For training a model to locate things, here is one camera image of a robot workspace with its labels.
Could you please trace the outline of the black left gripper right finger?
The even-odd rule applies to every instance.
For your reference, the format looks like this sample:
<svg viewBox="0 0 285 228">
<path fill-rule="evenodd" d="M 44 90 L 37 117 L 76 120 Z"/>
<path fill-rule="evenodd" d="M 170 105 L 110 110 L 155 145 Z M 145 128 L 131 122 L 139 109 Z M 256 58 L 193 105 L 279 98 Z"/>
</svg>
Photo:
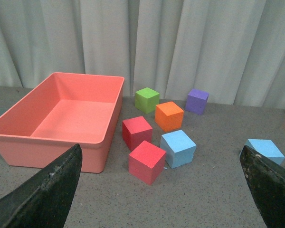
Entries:
<svg viewBox="0 0 285 228">
<path fill-rule="evenodd" d="M 285 228 L 285 168 L 245 145 L 240 164 L 260 215 L 268 228 Z"/>
</svg>

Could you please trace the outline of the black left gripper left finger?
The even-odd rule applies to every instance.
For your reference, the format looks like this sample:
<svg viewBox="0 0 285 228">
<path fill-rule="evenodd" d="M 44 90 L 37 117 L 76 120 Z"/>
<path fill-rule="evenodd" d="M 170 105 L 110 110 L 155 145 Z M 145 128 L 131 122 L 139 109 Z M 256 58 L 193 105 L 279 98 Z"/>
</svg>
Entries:
<svg viewBox="0 0 285 228">
<path fill-rule="evenodd" d="M 81 167 L 75 144 L 14 191 L 0 199 L 0 228 L 62 228 L 68 217 Z"/>
</svg>

